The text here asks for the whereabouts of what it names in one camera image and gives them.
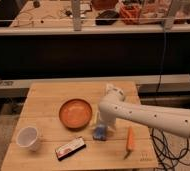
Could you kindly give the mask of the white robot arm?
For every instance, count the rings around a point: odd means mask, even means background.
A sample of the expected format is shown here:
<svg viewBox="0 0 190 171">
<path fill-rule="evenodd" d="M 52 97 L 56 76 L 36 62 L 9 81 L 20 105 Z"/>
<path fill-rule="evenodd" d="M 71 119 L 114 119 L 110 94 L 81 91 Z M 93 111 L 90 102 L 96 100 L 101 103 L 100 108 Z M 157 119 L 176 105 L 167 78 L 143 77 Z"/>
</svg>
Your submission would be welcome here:
<svg viewBox="0 0 190 171">
<path fill-rule="evenodd" d="M 120 89 L 101 98 L 98 109 L 104 125 L 113 127 L 119 118 L 190 139 L 190 109 L 133 104 L 124 98 Z"/>
</svg>

